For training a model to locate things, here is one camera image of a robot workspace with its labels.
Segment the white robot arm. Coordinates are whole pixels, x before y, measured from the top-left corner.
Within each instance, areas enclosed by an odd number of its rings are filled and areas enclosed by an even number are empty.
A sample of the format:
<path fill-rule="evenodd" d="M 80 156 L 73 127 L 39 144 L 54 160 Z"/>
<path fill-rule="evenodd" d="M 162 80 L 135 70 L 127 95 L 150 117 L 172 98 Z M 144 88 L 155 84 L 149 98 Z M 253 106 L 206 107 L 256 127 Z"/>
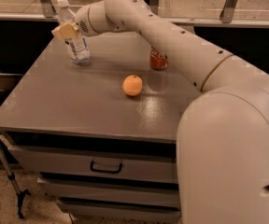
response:
<path fill-rule="evenodd" d="M 269 224 L 269 75 L 158 17 L 143 0 L 82 7 L 52 33 L 125 31 L 141 35 L 201 92 L 177 129 L 183 224 Z"/>

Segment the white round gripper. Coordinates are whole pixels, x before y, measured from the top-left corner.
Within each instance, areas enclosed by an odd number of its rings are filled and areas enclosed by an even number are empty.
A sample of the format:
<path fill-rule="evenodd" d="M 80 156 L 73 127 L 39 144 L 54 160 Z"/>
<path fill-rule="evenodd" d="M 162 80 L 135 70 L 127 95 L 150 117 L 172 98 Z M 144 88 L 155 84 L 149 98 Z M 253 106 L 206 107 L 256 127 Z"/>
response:
<path fill-rule="evenodd" d="M 75 22 L 68 21 L 51 32 L 58 39 L 72 39 L 78 36 L 78 29 L 85 36 L 95 36 L 113 32 L 116 25 L 107 17 L 104 2 L 96 2 L 80 8 Z"/>

